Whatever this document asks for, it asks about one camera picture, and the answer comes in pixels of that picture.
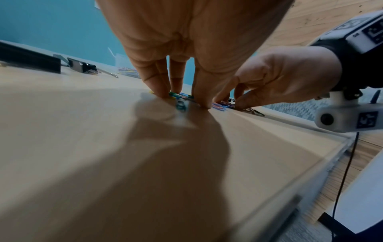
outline black knob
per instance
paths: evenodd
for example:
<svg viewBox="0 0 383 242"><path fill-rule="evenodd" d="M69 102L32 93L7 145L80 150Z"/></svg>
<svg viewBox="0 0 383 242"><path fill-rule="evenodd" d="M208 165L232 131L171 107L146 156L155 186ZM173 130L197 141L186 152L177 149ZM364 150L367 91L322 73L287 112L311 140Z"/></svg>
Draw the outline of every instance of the black knob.
<svg viewBox="0 0 383 242"><path fill-rule="evenodd" d="M320 121L324 125L331 125L334 123L334 117L331 114L322 114L322 116L320 117Z"/></svg>

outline wooden floor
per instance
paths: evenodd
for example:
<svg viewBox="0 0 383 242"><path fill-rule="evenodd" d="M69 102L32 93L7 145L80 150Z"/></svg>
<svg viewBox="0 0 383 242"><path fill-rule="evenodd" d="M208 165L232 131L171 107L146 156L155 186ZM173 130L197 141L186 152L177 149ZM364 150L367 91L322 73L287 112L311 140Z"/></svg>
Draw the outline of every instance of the wooden floor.
<svg viewBox="0 0 383 242"><path fill-rule="evenodd" d="M313 204L313 208L306 213L305 217L310 222L316 222L319 217L330 207L336 199L339 191L352 147L339 159L326 181L321 193ZM356 179L370 161L383 149L383 131L361 133L347 173L343 191Z"/></svg>
<svg viewBox="0 0 383 242"><path fill-rule="evenodd" d="M296 0L260 50L280 45L308 45L346 20L382 8L382 0Z"/></svg>

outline white device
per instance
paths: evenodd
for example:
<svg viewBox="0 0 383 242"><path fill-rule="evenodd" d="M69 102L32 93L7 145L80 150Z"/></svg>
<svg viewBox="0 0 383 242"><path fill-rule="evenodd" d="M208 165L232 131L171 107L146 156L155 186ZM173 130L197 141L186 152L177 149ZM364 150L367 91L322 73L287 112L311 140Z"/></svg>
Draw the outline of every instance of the white device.
<svg viewBox="0 0 383 242"><path fill-rule="evenodd" d="M319 36L313 43L326 39L345 39L364 54L383 44L383 11L356 16ZM358 132L383 129L383 104L359 104L358 97L348 100L343 91L330 92L330 106L319 109L315 124L334 132Z"/></svg>

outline cord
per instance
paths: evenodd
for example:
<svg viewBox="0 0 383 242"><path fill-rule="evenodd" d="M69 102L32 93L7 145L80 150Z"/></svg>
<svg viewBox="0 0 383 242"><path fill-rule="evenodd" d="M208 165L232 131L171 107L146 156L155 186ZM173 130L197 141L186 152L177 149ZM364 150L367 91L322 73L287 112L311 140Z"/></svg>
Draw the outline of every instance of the cord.
<svg viewBox="0 0 383 242"><path fill-rule="evenodd" d="M356 133L354 146L352 147L352 151L351 151L351 154L350 154L350 159L349 159L349 161L348 161L346 170L344 171L343 179L342 179L342 182L340 183L340 188L339 188L338 194L336 195L334 209L332 210L332 218L333 218L334 220L335 220L336 206L338 205L339 197L340 197L340 194L342 193L343 185L344 185L344 182L345 182L346 177L347 177L348 169L349 169L350 166L351 166L351 161L352 161L352 158L354 157L355 148L356 148L356 145L357 145L357 143L358 143L358 140L359 140L359 132ZM334 231L331 231L331 237L332 237L332 241L334 241L334 238L335 238L335 236L334 236Z"/></svg>

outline hand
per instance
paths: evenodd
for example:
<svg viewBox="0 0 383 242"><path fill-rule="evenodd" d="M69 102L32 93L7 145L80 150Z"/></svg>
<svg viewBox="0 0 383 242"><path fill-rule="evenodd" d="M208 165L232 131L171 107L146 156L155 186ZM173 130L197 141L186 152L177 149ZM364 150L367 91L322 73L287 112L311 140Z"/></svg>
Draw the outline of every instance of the hand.
<svg viewBox="0 0 383 242"><path fill-rule="evenodd" d="M341 74L340 61L324 47L277 47L247 60L214 101L235 88L239 109L303 102L329 92Z"/></svg>
<svg viewBox="0 0 383 242"><path fill-rule="evenodd" d="M193 95L213 97L273 32L292 0L97 0L145 84L160 97L182 89L195 58ZM170 56L170 80L166 56Z"/></svg>

